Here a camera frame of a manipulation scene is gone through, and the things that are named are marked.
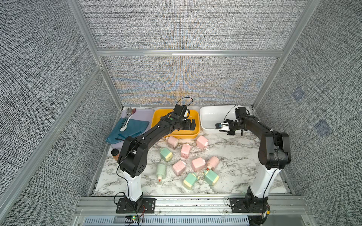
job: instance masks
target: marble countertop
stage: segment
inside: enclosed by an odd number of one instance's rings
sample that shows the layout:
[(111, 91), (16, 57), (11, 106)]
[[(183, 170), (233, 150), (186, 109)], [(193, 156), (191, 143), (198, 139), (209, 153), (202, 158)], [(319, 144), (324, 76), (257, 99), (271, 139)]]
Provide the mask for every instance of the marble countertop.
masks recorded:
[[(240, 135), (228, 136), (227, 134), (203, 134), (209, 140), (209, 150), (200, 150), (196, 147), (196, 139), (180, 139), (176, 150), (169, 150), (173, 153), (173, 158), (169, 162), (161, 159), (160, 148), (167, 148), (164, 139), (158, 141), (149, 151), (147, 166), (141, 174), (141, 185), (144, 195), (181, 195), (181, 194), (240, 194), (245, 193), (257, 174), (259, 166), (258, 149), (260, 140), (252, 133), (245, 132)], [(176, 176), (172, 171), (172, 165), (180, 159), (182, 144), (188, 143), (192, 146), (190, 156), (185, 160), (186, 171), (180, 176)], [(117, 162), (110, 154), (104, 163), (96, 189), (92, 196), (114, 196), (118, 192), (126, 190), (124, 179), (116, 175)], [(219, 166), (214, 170), (219, 176), (219, 181), (214, 186), (209, 186), (204, 180), (201, 172), (197, 175), (200, 180), (196, 182), (192, 190), (183, 187), (182, 182), (191, 169), (191, 161), (202, 157), (206, 161), (211, 156), (220, 159)], [(167, 176), (162, 184), (158, 184), (156, 177), (157, 164), (167, 165)], [(284, 184), (278, 175), (270, 189), (270, 193), (287, 193)]]

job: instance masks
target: vent grille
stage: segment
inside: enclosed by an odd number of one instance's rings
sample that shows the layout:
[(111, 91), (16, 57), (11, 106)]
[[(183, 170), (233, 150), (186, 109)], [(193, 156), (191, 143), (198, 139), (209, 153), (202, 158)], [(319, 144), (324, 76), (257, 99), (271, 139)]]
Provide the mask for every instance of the vent grille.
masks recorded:
[[(114, 218), (119, 217), (87, 217), (84, 226), (96, 225), (124, 225), (129, 223), (128, 219), (125, 223), (114, 222)], [(249, 225), (248, 216), (145, 216), (142, 223), (143, 226), (151, 225), (170, 225), (184, 226), (184, 225)]]

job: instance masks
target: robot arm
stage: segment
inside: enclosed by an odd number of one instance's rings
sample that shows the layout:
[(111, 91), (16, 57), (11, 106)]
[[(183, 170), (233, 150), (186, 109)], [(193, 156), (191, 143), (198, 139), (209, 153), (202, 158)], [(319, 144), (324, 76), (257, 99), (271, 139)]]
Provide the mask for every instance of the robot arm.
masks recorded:
[(127, 181), (126, 193), (123, 196), (126, 206), (139, 210), (143, 202), (140, 174), (147, 165), (148, 150), (162, 137), (176, 129), (194, 130), (195, 119), (190, 120), (190, 110), (185, 105), (175, 105), (172, 112), (162, 116), (160, 121), (150, 130), (138, 137), (127, 137), (118, 158), (118, 164)]
[(258, 158), (262, 165), (268, 170), (272, 168), (283, 169), (290, 163), (289, 136), (286, 133), (279, 133), (262, 124), (257, 117), (248, 115), (245, 107), (235, 109), (236, 120), (225, 120), (224, 123), (215, 125), (216, 129), (227, 132), (228, 135), (235, 135), (235, 131), (241, 129), (250, 130), (260, 139)]
[(195, 120), (184, 117), (190, 110), (186, 106), (176, 105), (172, 112), (161, 117), (160, 121), (150, 130), (138, 137), (127, 137), (119, 154), (120, 169), (132, 178), (139, 176), (147, 165), (148, 150), (162, 137), (176, 129), (194, 130)]
[[(279, 133), (262, 124), (257, 117), (248, 115), (245, 107), (235, 109), (236, 120), (225, 120), (215, 125), (216, 129), (227, 132), (228, 135), (235, 135), (235, 131), (241, 129), (250, 130), (260, 139), (258, 158), (262, 166), (254, 183), (248, 188), (243, 202), (231, 199), (233, 213), (264, 212), (267, 205), (270, 187), (278, 173), (290, 163), (289, 136), (286, 133)], [(261, 216), (251, 217), (257, 225), (266, 220)]]

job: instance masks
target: blue towel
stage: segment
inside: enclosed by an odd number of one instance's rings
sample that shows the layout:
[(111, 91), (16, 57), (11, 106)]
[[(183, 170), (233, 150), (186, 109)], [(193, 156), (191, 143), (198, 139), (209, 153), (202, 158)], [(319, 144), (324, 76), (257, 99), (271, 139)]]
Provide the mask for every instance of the blue towel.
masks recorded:
[(120, 132), (119, 130), (121, 129), (121, 126), (125, 120), (126, 120), (126, 118), (121, 118), (117, 122), (117, 125), (114, 127), (111, 134), (106, 139), (106, 142), (108, 142), (110, 144), (116, 144), (116, 143), (121, 142), (122, 140), (125, 140), (129, 136), (136, 137), (138, 135), (141, 135), (141, 134), (143, 134), (143, 132), (146, 130), (148, 124), (150, 123), (149, 121), (140, 121), (140, 120), (130, 119), (130, 121), (127, 124), (126, 130), (123, 132)]

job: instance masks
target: bottle cap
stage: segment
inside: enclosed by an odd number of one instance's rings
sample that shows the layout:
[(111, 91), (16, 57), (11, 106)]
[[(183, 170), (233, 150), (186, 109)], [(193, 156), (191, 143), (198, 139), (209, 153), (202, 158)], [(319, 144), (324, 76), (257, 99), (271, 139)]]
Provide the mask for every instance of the bottle cap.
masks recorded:
[(112, 156), (117, 156), (118, 154), (119, 154), (119, 151), (117, 148), (112, 149), (112, 151), (111, 151)]

